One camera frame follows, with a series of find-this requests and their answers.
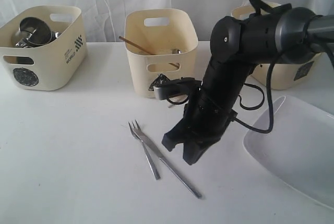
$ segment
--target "fork handle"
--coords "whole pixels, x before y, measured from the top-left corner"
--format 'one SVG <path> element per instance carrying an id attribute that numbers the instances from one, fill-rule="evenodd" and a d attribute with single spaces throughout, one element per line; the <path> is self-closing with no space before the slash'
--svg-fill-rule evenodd
<path id="1" fill-rule="evenodd" d="M 148 150 L 147 150 L 144 142 L 141 142 L 141 145 L 142 145 L 142 147 L 144 149 L 144 152 L 145 152 L 145 155 L 146 155 L 146 159 L 147 159 L 147 161 L 148 161 L 148 163 L 150 165 L 151 171 L 152 171 L 155 179 L 156 180 L 160 179 L 160 174 L 158 172 L 158 169 L 157 169 L 156 165 L 154 164 L 154 162 L 152 160 L 152 157 L 151 157 L 150 153 L 148 152 Z"/>
<path id="2" fill-rule="evenodd" d="M 166 157 L 159 158 L 168 168 L 172 171 L 172 173 L 188 188 L 193 195 L 195 195 L 198 199 L 202 198 L 202 194 L 186 179 L 180 172 L 167 160 Z"/>

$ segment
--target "white table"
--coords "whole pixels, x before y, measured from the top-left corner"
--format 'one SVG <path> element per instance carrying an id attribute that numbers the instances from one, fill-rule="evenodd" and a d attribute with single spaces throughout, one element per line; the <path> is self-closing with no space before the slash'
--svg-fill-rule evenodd
<path id="1" fill-rule="evenodd" d="M 122 43 L 88 49 L 68 85 L 53 92 L 16 88 L 0 68 L 0 223 L 333 223 L 334 211 L 285 185 L 244 150 L 247 129 L 237 123 L 193 166 L 182 160 L 181 145 L 168 152 L 161 139 L 183 106 L 168 109 L 165 101 L 134 93 Z M 201 42 L 196 78 L 209 57 Z M 333 79 L 322 57 L 308 82 L 273 96 L 293 95 L 334 113 Z M 246 105 L 260 99 L 248 88 L 242 95 Z M 249 124 L 265 108 L 234 107 Z M 156 159 L 162 179 L 153 179 L 127 127 L 132 119 L 204 199 Z"/>

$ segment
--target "white tray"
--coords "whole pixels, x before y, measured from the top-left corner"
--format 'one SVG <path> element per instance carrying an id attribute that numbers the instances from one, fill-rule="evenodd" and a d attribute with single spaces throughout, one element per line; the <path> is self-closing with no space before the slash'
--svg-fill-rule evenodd
<path id="1" fill-rule="evenodd" d="M 295 97 L 274 102 L 270 134 L 248 131 L 246 150 L 287 185 L 334 209 L 334 116 Z M 267 129 L 268 110 L 254 124 Z"/>

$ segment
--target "cream plastic basket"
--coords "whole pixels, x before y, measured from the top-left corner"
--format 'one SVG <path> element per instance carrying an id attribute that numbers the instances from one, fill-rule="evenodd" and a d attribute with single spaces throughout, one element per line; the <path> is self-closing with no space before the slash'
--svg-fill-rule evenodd
<path id="1" fill-rule="evenodd" d="M 71 17 L 72 22 L 54 21 Z M 51 30 L 62 34 L 53 42 L 37 48 L 14 48 L 12 36 L 22 19 L 37 17 Z M 23 89 L 55 90 L 64 86 L 87 55 L 86 34 L 81 10 L 71 6 L 32 7 L 0 28 L 0 59 L 14 83 Z M 33 64 L 17 64 L 17 57 L 33 60 Z"/>
<path id="2" fill-rule="evenodd" d="M 266 2 L 271 7 L 279 6 L 278 3 Z M 231 16 L 236 19 L 246 19 L 250 14 L 254 13 L 251 5 L 241 6 L 234 9 Z M 293 64 L 276 64 L 271 76 L 271 88 L 275 90 L 283 90 L 293 87 L 305 81 L 313 71 L 321 54 L 316 54 L 309 62 L 301 65 Z M 266 85 L 266 78 L 269 64 L 258 65 L 252 73 L 252 76 L 261 84 Z"/>
<path id="3" fill-rule="evenodd" d="M 167 25 L 145 25 L 146 19 L 152 18 L 167 18 L 169 22 Z M 156 54 L 146 55 L 125 44 L 137 94 L 154 97 L 149 88 L 160 74 L 169 79 L 193 77 L 198 39 L 186 12 L 177 9 L 135 11 L 126 18 L 125 38 Z M 171 54 L 172 49 L 180 49 L 182 53 Z"/>

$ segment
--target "checkered flag print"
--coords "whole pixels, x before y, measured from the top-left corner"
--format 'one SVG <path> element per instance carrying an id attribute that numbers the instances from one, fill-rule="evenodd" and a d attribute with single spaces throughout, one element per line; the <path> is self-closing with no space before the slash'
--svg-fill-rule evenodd
<path id="1" fill-rule="evenodd" d="M 78 52 L 78 50 L 80 49 L 80 47 L 83 45 L 82 36 L 81 35 L 74 41 L 74 44 L 75 44 L 75 48 L 77 49 L 77 52 Z"/>

